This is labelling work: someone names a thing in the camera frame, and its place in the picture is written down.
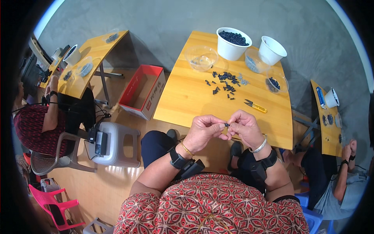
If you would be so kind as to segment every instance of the wooden floor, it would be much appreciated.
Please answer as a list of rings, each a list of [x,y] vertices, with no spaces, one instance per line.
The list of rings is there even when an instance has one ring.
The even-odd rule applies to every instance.
[[[151,119],[150,121],[143,120],[139,117],[133,116],[125,112],[118,106],[118,99],[129,83],[134,70],[121,71],[115,70],[113,72],[123,73],[125,79],[107,78],[107,87],[110,94],[110,101],[114,107],[108,110],[112,114],[112,122],[116,122],[131,128],[140,130],[141,135],[138,138],[138,159],[140,156],[140,139],[151,130],[158,130],[167,132],[173,128],[179,133],[179,139],[184,137],[188,128],[178,125],[169,124],[166,122]],[[104,99],[104,92],[102,90],[101,78],[94,76],[91,80],[91,86],[95,98]],[[294,143],[306,131],[306,127],[293,121],[293,135]],[[131,139],[125,138],[125,145],[131,142]],[[227,142],[221,139],[212,139],[207,147],[198,152],[195,159],[201,159],[205,164],[205,171],[224,172],[229,161],[229,149],[232,141]],[[126,155],[132,155],[132,147],[125,146],[124,151]],[[94,167],[94,163],[88,159],[85,151],[83,141],[81,141],[78,151],[79,163]],[[66,195],[63,195],[64,200],[79,200],[79,206],[70,209],[70,213],[75,223],[86,222],[90,223],[95,217],[109,223],[116,224],[119,210],[123,201],[128,197],[131,185],[136,178],[144,170],[143,164],[139,168],[122,168],[116,166],[97,165],[97,173],[90,173],[79,171],[71,168],[57,168],[48,174],[49,178],[60,185],[61,188],[66,189]],[[285,165],[291,176],[294,184],[295,192],[300,192],[300,180],[302,173],[299,168],[293,165]],[[77,232],[82,232],[84,226],[76,228]]]

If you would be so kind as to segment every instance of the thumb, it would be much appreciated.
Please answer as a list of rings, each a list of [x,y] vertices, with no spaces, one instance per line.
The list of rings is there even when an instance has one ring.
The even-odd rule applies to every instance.
[[[209,134],[214,135],[215,133],[220,133],[225,128],[225,124],[213,124],[208,127]]]
[[[244,134],[245,133],[245,126],[238,123],[231,123],[230,125],[232,131],[236,132],[237,134]]]

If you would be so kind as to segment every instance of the black pants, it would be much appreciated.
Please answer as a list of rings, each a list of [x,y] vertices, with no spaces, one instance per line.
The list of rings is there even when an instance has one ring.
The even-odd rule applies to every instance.
[[[168,150],[175,145],[173,139],[160,131],[150,131],[141,139],[141,156],[144,168],[152,162],[167,154]],[[243,183],[257,188],[260,192],[265,193],[264,185],[258,184],[249,171],[250,162],[255,162],[255,158],[249,150],[242,153],[238,161],[238,169],[231,176],[238,178]]]
[[[86,88],[82,99],[77,99],[62,93],[58,93],[58,108],[65,112],[65,132],[77,134],[81,123],[85,130],[92,128],[96,123],[94,94],[92,90]],[[75,141],[68,140],[65,155],[69,155],[74,150]]]
[[[308,209],[313,210],[325,193],[331,176],[338,173],[336,157],[321,155],[317,149],[309,148],[301,161],[301,166],[304,167],[309,179]]]

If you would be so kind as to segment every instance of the red black patterned shirt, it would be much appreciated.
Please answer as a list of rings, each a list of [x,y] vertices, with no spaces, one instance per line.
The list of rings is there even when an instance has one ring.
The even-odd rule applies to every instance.
[[[58,123],[54,130],[42,133],[47,106],[30,105],[20,110],[14,117],[14,127],[21,143],[28,149],[55,156],[58,138],[65,131],[65,113],[58,110]],[[67,140],[63,140],[60,157],[65,155]]]
[[[296,200],[269,202],[234,177],[207,173],[170,186],[161,198],[131,195],[114,233],[309,233],[309,228]]]

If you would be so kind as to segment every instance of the red cardboard box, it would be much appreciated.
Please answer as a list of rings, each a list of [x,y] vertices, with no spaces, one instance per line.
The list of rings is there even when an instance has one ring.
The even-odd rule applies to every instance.
[[[150,120],[165,84],[162,67],[140,65],[118,103],[125,111]]]

